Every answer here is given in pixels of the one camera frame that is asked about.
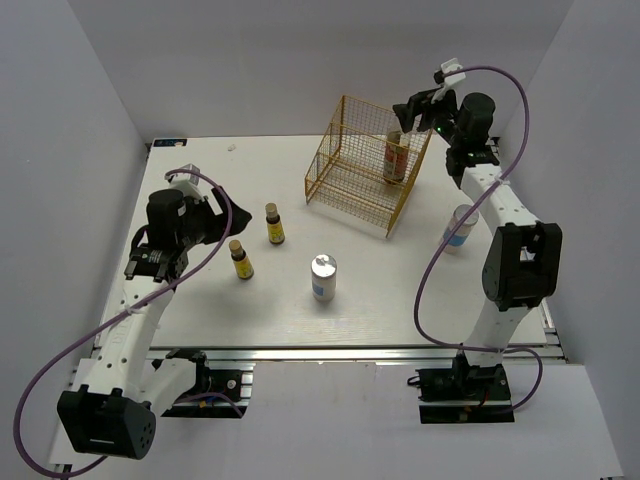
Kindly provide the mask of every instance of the white backdrop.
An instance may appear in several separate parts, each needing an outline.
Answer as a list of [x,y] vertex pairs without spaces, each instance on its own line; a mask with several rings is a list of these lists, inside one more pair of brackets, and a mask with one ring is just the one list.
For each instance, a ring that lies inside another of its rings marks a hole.
[[[640,479],[639,20],[637,1],[576,0],[528,89],[531,140],[514,173],[529,208],[564,231],[553,318],[630,479]],[[506,157],[521,138],[518,111]]]
[[[69,0],[140,134],[324,133],[342,94],[382,105],[451,57],[526,85],[572,0]],[[517,105],[474,74],[500,133]]]
[[[11,441],[18,397],[97,324],[145,151],[66,2],[2,2],[0,45],[0,477],[22,480],[42,477]],[[41,463],[79,354],[27,404],[25,444]]]

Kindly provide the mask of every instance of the white robotic arm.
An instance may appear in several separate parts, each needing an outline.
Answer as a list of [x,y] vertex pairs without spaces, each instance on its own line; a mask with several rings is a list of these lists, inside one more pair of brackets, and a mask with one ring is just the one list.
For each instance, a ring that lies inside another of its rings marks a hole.
[[[184,169],[196,170],[188,165]],[[240,233],[251,215],[213,190],[222,214],[214,214],[197,188],[197,177],[167,178],[169,188],[154,192],[147,205],[148,225],[134,235],[124,271],[121,307],[130,314],[106,331],[96,363],[77,391],[65,391],[58,415],[74,449],[80,453],[143,458],[153,441],[156,416],[184,394],[210,387],[206,356],[179,350],[167,356],[143,380],[145,360],[160,317],[174,295],[168,290],[136,310],[138,303],[178,280],[188,264],[187,252],[198,244],[218,242],[231,215],[229,235]],[[141,243],[146,235],[146,243]]]
[[[416,118],[421,116],[417,130],[434,129],[450,145],[447,173],[471,200],[477,202],[493,190],[479,206],[494,235],[482,270],[487,297],[484,306],[452,367],[420,371],[419,386],[421,398],[432,403],[478,402],[486,398],[507,402],[510,392],[502,352],[530,309],[555,291],[562,232],[558,225],[543,223],[529,212],[501,180],[500,162],[488,145],[495,103],[487,95],[471,93],[458,107],[453,87],[464,78],[464,72],[454,73],[459,70],[462,66],[456,59],[445,62],[434,74],[440,87],[419,92],[406,104],[393,106],[405,133],[414,128]],[[467,417],[464,411],[454,409],[454,413]],[[457,419],[455,416],[443,421]]]
[[[467,168],[462,177],[461,189],[475,203],[500,175],[502,169],[496,165]],[[538,218],[522,205],[506,182],[496,188],[478,210],[492,234],[507,224],[534,228],[539,222]],[[507,348],[516,328],[529,310],[525,305],[500,311],[494,301],[486,298],[473,332],[464,345],[500,350]],[[492,367],[502,363],[502,353],[497,352],[469,351],[466,352],[466,356],[469,365],[479,367]]]

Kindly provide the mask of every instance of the gold wire basket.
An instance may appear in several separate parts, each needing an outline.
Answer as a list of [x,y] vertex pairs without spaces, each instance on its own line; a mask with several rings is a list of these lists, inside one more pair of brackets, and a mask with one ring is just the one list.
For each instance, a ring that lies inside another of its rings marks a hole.
[[343,96],[305,176],[307,203],[315,198],[389,236],[431,139],[429,130],[400,140],[397,125],[392,110]]

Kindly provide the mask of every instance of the white can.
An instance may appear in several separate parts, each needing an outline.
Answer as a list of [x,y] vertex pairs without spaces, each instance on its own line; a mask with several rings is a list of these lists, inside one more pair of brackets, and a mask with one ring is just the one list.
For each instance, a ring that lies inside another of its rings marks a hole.
[[320,302],[328,302],[336,294],[338,264],[331,255],[318,255],[311,262],[311,288]]
[[[470,208],[471,208],[471,205],[460,205],[458,208],[455,209],[455,211],[453,212],[453,215],[451,216],[451,220],[449,220],[449,224],[447,225],[447,228],[442,234],[442,239],[440,240],[441,242],[444,242],[445,238],[447,238],[451,230],[453,230],[453,227],[456,226],[456,223],[460,221],[460,219],[464,216],[465,213],[469,211]],[[473,227],[475,227],[476,223],[478,223],[479,219],[480,219],[480,214],[476,210],[460,226],[456,234],[449,241],[449,244],[446,247],[444,247],[444,251],[447,253],[456,253],[460,249],[460,247],[464,245],[464,242],[467,240],[467,237],[471,233],[471,230],[473,230]]]

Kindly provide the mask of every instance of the cable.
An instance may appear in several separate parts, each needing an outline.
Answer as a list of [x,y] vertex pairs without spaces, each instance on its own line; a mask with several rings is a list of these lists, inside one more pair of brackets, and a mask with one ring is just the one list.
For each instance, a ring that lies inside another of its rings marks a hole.
[[240,410],[238,406],[235,404],[235,402],[231,400],[229,397],[227,397],[224,393],[217,393],[217,392],[198,393],[197,395],[192,395],[190,397],[185,397],[185,398],[176,400],[174,405],[178,405],[179,403],[195,402],[196,400],[200,400],[202,398],[207,398],[207,399],[219,398],[221,400],[224,400],[231,406],[231,408],[233,408],[236,411],[239,418],[242,418],[244,416],[244,414],[242,413],[242,410]]
[[49,360],[49,362],[44,367],[42,367],[38,371],[38,373],[36,373],[34,375],[34,377],[29,381],[29,383],[27,384],[26,388],[24,389],[24,392],[22,392],[22,395],[20,396],[20,400],[18,400],[18,406],[16,407],[15,415],[13,417],[13,441],[14,441],[14,443],[16,445],[16,449],[18,450],[18,453],[22,457],[22,460],[24,460],[24,462],[31,469],[35,470],[40,475],[44,475],[44,476],[47,476],[47,477],[50,477],[50,478],[73,478],[73,477],[77,477],[77,476],[82,475],[83,473],[88,472],[89,470],[94,469],[95,467],[100,465],[107,457],[104,457],[104,456],[100,457],[98,460],[93,462],[91,465],[89,465],[87,467],[84,467],[84,468],[82,468],[80,470],[76,470],[75,472],[60,473],[60,472],[55,472],[53,470],[48,470],[48,469],[44,468],[43,466],[39,465],[29,455],[29,453],[25,449],[24,443],[22,442],[22,433],[20,431],[20,423],[21,423],[21,420],[22,420],[22,413],[24,411],[24,406],[27,403],[27,399],[29,398],[29,395],[31,394],[31,392],[32,392],[33,388],[36,386],[36,384],[51,369],[51,367],[53,367],[56,363],[58,363],[64,357],[69,355],[76,348],[82,346],[83,344],[85,344],[86,342],[91,340],[93,337],[98,335],[100,332],[106,330],[107,328],[112,327],[113,325],[115,325],[118,322],[121,322],[122,320],[127,318],[131,314],[130,312],[132,310],[135,310],[137,308],[141,308],[141,307],[145,306],[147,303],[152,302],[153,300],[155,300],[159,296],[164,295],[169,290],[175,289],[178,285],[180,285],[181,283],[185,282],[186,280],[188,280],[189,278],[194,276],[196,273],[198,273],[200,270],[202,270],[204,268],[204,266],[207,263],[209,263],[209,261],[215,256],[215,254],[218,253],[218,250],[220,250],[220,248],[222,247],[222,244],[224,243],[226,238],[229,236],[229,233],[231,232],[231,222],[232,222],[231,201],[229,200],[229,197],[227,197],[227,194],[225,193],[224,189],[222,187],[220,187],[217,183],[215,183],[213,180],[211,180],[209,177],[203,175],[200,172],[196,172],[196,171],[193,171],[193,170],[187,170],[187,169],[184,169],[184,168],[177,168],[175,170],[171,170],[171,171],[167,172],[167,175],[173,175],[173,174],[176,174],[176,173],[187,173],[189,175],[195,175],[196,177],[199,177],[202,180],[204,180],[205,182],[207,182],[208,184],[210,184],[213,188],[215,188],[220,193],[220,196],[222,197],[222,199],[224,200],[224,202],[225,202],[225,204],[227,206],[227,212],[228,212],[227,225],[226,225],[226,227],[224,229],[224,233],[222,234],[222,237],[220,238],[220,241],[211,250],[211,252],[204,258],[204,260],[202,260],[202,262],[200,262],[198,265],[196,265],[191,270],[189,270],[189,272],[185,273],[182,277],[180,277],[179,279],[171,282],[169,285],[167,285],[166,287],[158,290],[157,292],[154,292],[154,293],[151,293],[151,294],[147,295],[143,299],[141,299],[138,302],[136,302],[133,305],[131,305],[131,307],[129,309],[123,310],[122,312],[120,312],[117,315],[115,315],[113,318],[109,319],[108,321],[106,321],[105,323],[100,325],[98,328],[90,331],[89,333],[87,333],[82,338],[79,338],[78,340],[76,340],[74,343],[69,345],[67,348],[65,348],[60,353],[58,353],[55,357],[53,357],[51,360]]
[[451,75],[456,75],[458,73],[473,72],[473,71],[476,71],[476,70],[489,70],[489,71],[492,71],[492,72],[495,72],[495,73],[499,73],[500,75],[503,75],[503,76],[507,77],[509,80],[511,80],[513,82],[513,84],[516,86],[516,88],[518,89],[518,92],[520,93],[520,96],[522,97],[522,105],[523,105],[523,109],[524,109],[524,135],[522,137],[522,144],[520,145],[520,150],[518,150],[518,153],[516,154],[516,157],[513,160],[513,163],[511,165],[509,165],[509,167],[502,173],[502,175],[500,175],[500,178],[498,178],[487,189],[487,191],[485,191],[480,196],[480,198],[478,198],[478,200],[462,216],[462,218],[460,218],[458,223],[456,223],[455,226],[451,229],[451,231],[449,232],[447,237],[442,241],[442,243],[440,243],[440,245],[436,249],[436,252],[433,254],[433,257],[431,257],[431,260],[429,261],[429,264],[427,265],[427,268],[426,268],[424,274],[422,275],[422,279],[420,280],[420,285],[418,286],[418,291],[416,293],[416,300],[415,300],[415,303],[413,305],[413,322],[415,324],[416,330],[418,330],[418,333],[420,335],[422,335],[422,337],[424,337],[429,342],[431,342],[431,343],[433,343],[435,345],[438,345],[440,347],[453,348],[453,349],[456,349],[456,350],[463,350],[463,351],[469,351],[469,352],[487,352],[487,353],[504,353],[504,354],[517,353],[517,352],[527,352],[527,353],[530,353],[531,355],[533,355],[533,357],[538,362],[538,377],[536,379],[536,382],[534,383],[533,388],[531,389],[531,391],[524,397],[524,399],[522,399],[520,402],[518,402],[515,405],[512,405],[511,407],[509,407],[507,409],[504,409],[504,410],[501,410],[499,412],[496,412],[496,413],[509,413],[509,412],[512,412],[515,409],[521,407],[525,403],[527,403],[531,399],[531,397],[533,397],[533,395],[535,395],[536,391],[538,390],[538,387],[540,386],[540,382],[542,381],[542,371],[543,371],[542,359],[540,358],[540,355],[538,355],[538,353],[535,350],[532,350],[531,348],[527,348],[527,347],[513,347],[513,348],[510,347],[510,348],[502,350],[502,349],[499,349],[499,348],[474,347],[474,346],[469,346],[469,345],[460,345],[460,344],[455,344],[455,343],[443,342],[441,340],[438,340],[437,338],[432,337],[426,331],[424,331],[424,329],[420,325],[420,316],[419,316],[419,313],[420,313],[420,301],[422,299],[422,293],[424,292],[424,287],[427,284],[427,280],[429,279],[429,275],[431,275],[431,271],[433,270],[433,267],[435,266],[436,262],[438,261],[438,258],[440,258],[440,255],[442,255],[442,252],[444,251],[444,248],[448,245],[448,243],[451,241],[451,239],[456,234],[458,229],[464,224],[464,222],[473,214],[473,212],[475,212],[478,209],[478,207],[482,204],[482,202],[484,202],[504,182],[504,180],[506,180],[506,178],[511,174],[511,172],[513,172],[513,170],[516,168],[518,163],[520,163],[520,160],[522,159],[522,154],[524,153],[524,149],[527,146],[527,141],[529,140],[529,101],[527,100],[527,94],[524,91],[524,87],[518,81],[518,79],[515,78],[513,75],[511,75],[509,72],[506,72],[505,70],[502,70],[501,68],[492,67],[492,66],[489,66],[489,65],[476,65],[476,66],[473,66],[473,67],[466,67],[466,68],[462,68],[462,69],[459,69],[459,70],[454,70],[454,71],[449,72],[449,73],[445,73],[444,77],[446,78],[446,77],[450,77]]

